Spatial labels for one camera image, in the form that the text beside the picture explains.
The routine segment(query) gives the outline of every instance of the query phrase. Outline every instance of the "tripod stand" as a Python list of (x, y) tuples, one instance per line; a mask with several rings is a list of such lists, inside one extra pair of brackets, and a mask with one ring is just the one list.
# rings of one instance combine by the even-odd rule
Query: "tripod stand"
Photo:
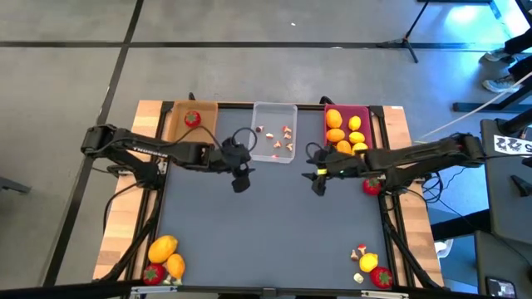
[(417, 14), (416, 20), (412, 23), (412, 26), (410, 26), (410, 29), (408, 29), (408, 31), (406, 32), (403, 38), (398, 38), (396, 40), (378, 43), (377, 47), (383, 48), (383, 49), (407, 48), (408, 51), (410, 51), (412, 58), (414, 58), (414, 62), (415, 63), (419, 62), (419, 60), (417, 59), (416, 53), (414, 52), (414, 49), (412, 48), (412, 45), (408, 41), (408, 38), (410, 37), (412, 30), (414, 30), (414, 27), (416, 26), (417, 21), (419, 21), (419, 18), (425, 11), (426, 6), (429, 5), (429, 1), (430, 0), (426, 0), (425, 4), (423, 4), (423, 8)]

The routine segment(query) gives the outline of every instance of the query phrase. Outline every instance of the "sneaker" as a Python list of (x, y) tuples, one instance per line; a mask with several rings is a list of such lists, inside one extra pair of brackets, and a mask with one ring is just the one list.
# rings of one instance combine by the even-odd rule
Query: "sneaker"
[(487, 61), (497, 62), (503, 58), (510, 57), (511, 55), (505, 52), (504, 48), (488, 51), (484, 54), (484, 58)]
[(521, 85), (512, 87), (514, 84), (515, 79), (512, 75), (504, 76), (495, 80), (484, 80), (484, 82), (482, 82), (484, 88), (494, 93), (501, 93), (508, 89), (508, 92), (516, 92), (519, 90), (519, 88), (521, 88)]

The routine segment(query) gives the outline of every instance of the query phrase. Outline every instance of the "white cable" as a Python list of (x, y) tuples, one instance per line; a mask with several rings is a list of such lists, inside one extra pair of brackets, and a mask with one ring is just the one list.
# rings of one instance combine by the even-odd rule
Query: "white cable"
[(526, 74), (526, 76), (522, 77), (519, 81), (517, 81), (514, 85), (512, 85), (511, 87), (505, 89), (505, 91), (501, 92), (499, 95), (497, 95), (496, 97), (494, 97), (493, 99), (491, 100), (488, 100), (484, 105), (481, 105), (480, 107), (476, 108), (475, 110), (473, 110), (472, 112), (466, 114), (466, 115), (463, 115), (455, 120), (453, 120), (452, 122), (446, 124), (446, 125), (443, 125), (441, 127), (439, 127), (438, 129), (435, 129), (435, 130), (432, 130), (428, 133), (426, 133), (425, 135), (423, 135), (422, 137), (420, 137), (420, 139), (424, 139), (426, 138), (427, 136), (429, 135), (432, 135), (434, 133), (436, 133), (437, 131), (440, 131), (440, 130), (443, 130), (445, 129), (446, 127), (448, 127), (449, 125), (453, 125), (455, 124), (456, 122), (460, 121), (460, 120), (463, 120), (465, 119), (466, 117), (468, 117), (469, 115), (473, 115), (475, 114), (476, 112), (478, 112), (479, 110), (481, 110), (482, 108), (488, 106), (489, 104), (493, 103), (494, 101), (496, 100), (499, 100), (500, 97), (502, 97), (503, 95), (505, 95), (506, 93), (508, 93), (512, 88), (518, 86), (519, 84), (521, 84), (522, 81), (526, 80), (528, 77), (532, 76), (532, 71), (528, 74)]

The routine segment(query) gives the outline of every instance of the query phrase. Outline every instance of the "person's foot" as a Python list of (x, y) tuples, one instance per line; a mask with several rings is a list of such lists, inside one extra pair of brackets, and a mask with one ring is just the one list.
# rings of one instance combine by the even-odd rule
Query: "person's foot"
[(436, 248), (436, 254), (438, 255), (438, 259), (445, 258), (449, 255), (449, 252), (451, 252), (452, 243), (454, 242), (454, 239), (448, 239), (444, 242), (435, 242), (434, 247)]
[(512, 75), (508, 75), (495, 80), (484, 80), (484, 82), (482, 82), (482, 86), (488, 91), (494, 93), (501, 93), (508, 89), (508, 92), (516, 92), (519, 90), (521, 85), (513, 86), (515, 83), (515, 78)]
[(497, 62), (503, 58), (510, 57), (511, 55), (505, 52), (504, 48), (488, 51), (484, 54), (484, 58), (487, 61)]

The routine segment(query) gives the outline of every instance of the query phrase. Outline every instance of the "red tray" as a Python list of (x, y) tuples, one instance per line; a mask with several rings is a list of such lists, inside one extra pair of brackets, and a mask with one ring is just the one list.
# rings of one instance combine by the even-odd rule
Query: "red tray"
[(344, 140), (346, 141), (349, 141), (349, 134), (351, 134), (352, 132), (349, 129), (349, 119), (355, 115), (360, 117), (361, 124), (360, 128), (357, 131), (364, 134), (364, 137), (366, 137), (366, 141), (364, 141), (364, 143), (367, 145), (367, 147), (370, 149), (373, 148), (372, 127), (369, 123), (369, 109), (365, 106), (360, 105), (325, 105), (325, 111), (323, 114), (323, 126), (325, 128), (325, 132), (323, 133), (323, 140), (325, 145), (328, 144), (327, 138), (325, 136), (327, 134), (327, 131), (329, 130), (329, 127), (327, 127), (327, 121), (325, 120), (325, 114), (329, 109), (336, 109), (338, 110), (338, 112), (340, 112), (340, 115), (342, 116), (342, 125), (340, 125), (340, 129), (342, 129), (343, 132), (346, 134), (346, 137), (344, 138)]

